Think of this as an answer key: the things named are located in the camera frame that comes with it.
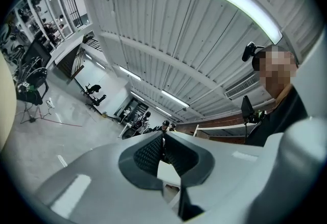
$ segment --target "staircase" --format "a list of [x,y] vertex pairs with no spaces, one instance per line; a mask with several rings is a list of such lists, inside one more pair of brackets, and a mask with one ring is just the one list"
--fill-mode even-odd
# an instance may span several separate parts
[[84,68],[81,64],[82,51],[79,51],[80,46],[76,46],[69,54],[67,54],[58,64],[57,67],[61,70],[69,79],[73,79],[81,69]]

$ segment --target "gray floor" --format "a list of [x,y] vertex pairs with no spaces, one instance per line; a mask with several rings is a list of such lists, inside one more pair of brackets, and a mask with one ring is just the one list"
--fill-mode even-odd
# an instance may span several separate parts
[[74,80],[67,84],[64,75],[55,68],[49,72],[48,84],[50,89],[40,110],[42,114],[48,112],[45,100],[50,97],[55,108],[45,119],[52,121],[37,119],[33,123],[27,121],[20,124],[25,105],[17,101],[17,116],[2,151],[8,165],[18,172],[20,180],[30,192],[63,168],[58,155],[69,164],[91,148],[121,141],[117,137],[123,126],[89,110]]

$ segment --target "ceiling light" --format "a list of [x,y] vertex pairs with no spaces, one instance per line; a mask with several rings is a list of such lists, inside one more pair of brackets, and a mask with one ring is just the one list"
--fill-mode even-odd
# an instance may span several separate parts
[[122,68],[121,66],[119,66],[119,69],[122,70],[122,71],[124,71],[125,73],[131,75],[135,79],[138,79],[139,81],[141,80],[141,77],[140,76],[137,76],[137,75],[133,74],[132,72],[126,70],[125,68]]
[[277,44],[283,37],[275,22],[253,0],[227,0],[246,13]]
[[169,114],[168,112],[165,112],[164,110],[160,109],[159,107],[156,107],[159,111],[162,111],[163,113],[165,113],[168,116],[172,116],[171,114]]
[[170,99],[173,99],[174,101],[178,102],[179,104],[182,104],[184,107],[189,107],[188,104],[186,104],[185,102],[181,101],[180,99],[177,99],[176,97],[174,97],[173,95],[167,93],[166,91],[162,90],[161,93],[163,93],[164,95],[168,96]]
[[99,65],[101,68],[105,69],[106,67],[104,67],[103,65],[101,65],[100,63],[96,62],[97,65]]
[[131,93],[132,93],[133,95],[135,95],[137,98],[139,98],[141,101],[144,101],[144,99],[141,98],[140,96],[138,96],[136,93],[134,93],[134,92],[132,92],[132,91],[131,91]]

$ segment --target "air conditioner vent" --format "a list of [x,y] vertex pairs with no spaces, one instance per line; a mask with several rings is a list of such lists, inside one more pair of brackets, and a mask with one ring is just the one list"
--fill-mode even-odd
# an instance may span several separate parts
[[250,88],[252,85],[255,85],[259,82],[258,76],[255,74],[251,75],[247,79],[240,82],[238,85],[235,85],[231,89],[225,92],[225,96],[227,98],[232,98],[233,96],[245,91],[246,89]]

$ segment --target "fluorescent light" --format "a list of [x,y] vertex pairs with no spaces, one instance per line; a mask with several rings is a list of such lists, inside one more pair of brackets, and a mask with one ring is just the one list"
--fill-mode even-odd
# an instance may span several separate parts
[[164,110],[160,109],[159,107],[156,107],[159,111],[162,111],[163,113],[165,113],[168,116],[172,116],[171,114],[169,114],[168,112],[165,112]]
[[275,22],[253,0],[227,0],[246,13],[277,44],[283,37]]
[[96,62],[97,65],[99,65],[101,68],[105,69],[106,67],[104,67],[103,65],[101,65],[100,63]]
[[136,93],[134,93],[134,92],[132,92],[132,91],[131,91],[131,93],[132,93],[133,95],[135,95],[137,98],[139,98],[141,101],[144,101],[144,99],[141,98],[140,96],[138,96]]
[[126,70],[125,68],[122,68],[121,66],[119,66],[119,69],[122,70],[122,71],[124,71],[125,73],[131,75],[135,79],[138,79],[139,81],[141,80],[141,77],[140,76],[137,76],[137,75],[133,74],[132,72]]
[[184,107],[186,107],[186,108],[189,107],[188,104],[186,104],[185,102],[182,102],[180,99],[177,99],[176,97],[174,97],[173,95],[167,93],[166,91],[162,90],[161,93],[168,96],[170,99],[173,99],[174,101],[178,102],[179,104],[182,104]]

